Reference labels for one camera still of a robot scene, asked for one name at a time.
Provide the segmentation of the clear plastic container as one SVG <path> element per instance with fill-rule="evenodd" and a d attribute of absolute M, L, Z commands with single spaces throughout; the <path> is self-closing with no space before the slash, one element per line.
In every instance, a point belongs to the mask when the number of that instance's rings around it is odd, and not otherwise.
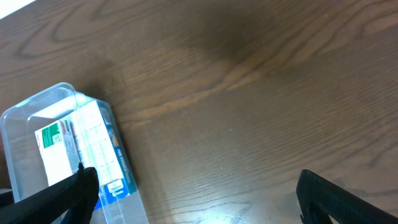
<path fill-rule="evenodd" d="M 58 83 L 30 96 L 2 114 L 1 135 L 11 189 L 16 202 L 49 187 L 34 132 L 54 121 L 66 119 L 74 134 L 72 116 L 76 114 L 78 108 L 94 100 L 102 101 L 77 92 L 69 83 Z M 138 188 L 127 197 L 95 208 L 91 218 L 92 223 L 147 223 L 147 221 Z"/>

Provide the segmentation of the white green medicine box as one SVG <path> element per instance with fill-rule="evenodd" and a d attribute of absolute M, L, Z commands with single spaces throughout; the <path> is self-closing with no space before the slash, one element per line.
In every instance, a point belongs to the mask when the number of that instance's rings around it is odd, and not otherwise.
<path fill-rule="evenodd" d="M 34 134 L 49 186 L 78 172 L 80 157 L 68 120 L 54 121 Z"/>

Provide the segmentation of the blue cooling sheet box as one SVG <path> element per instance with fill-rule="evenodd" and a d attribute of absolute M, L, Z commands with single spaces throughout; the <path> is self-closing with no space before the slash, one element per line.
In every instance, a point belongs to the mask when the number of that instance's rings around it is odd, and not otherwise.
<path fill-rule="evenodd" d="M 72 118 L 80 160 L 98 173 L 99 202 L 95 208 L 133 194 L 136 183 L 107 104 L 91 101 L 78 108 Z"/>

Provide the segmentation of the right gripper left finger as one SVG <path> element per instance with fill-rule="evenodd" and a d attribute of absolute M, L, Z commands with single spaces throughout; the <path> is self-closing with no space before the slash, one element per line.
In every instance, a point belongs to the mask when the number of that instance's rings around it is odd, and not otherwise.
<path fill-rule="evenodd" d="M 1 208 L 1 223 L 89 223 L 99 199 L 100 184 L 94 167 L 78 165 L 76 174 L 24 199 Z"/>

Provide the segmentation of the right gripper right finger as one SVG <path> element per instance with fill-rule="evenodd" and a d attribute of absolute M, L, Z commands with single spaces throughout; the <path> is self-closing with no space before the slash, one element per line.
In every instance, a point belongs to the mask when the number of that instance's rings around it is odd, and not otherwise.
<path fill-rule="evenodd" d="M 392 223 L 397 217 L 381 210 L 310 170 L 302 170 L 296 194 L 303 224 Z"/>

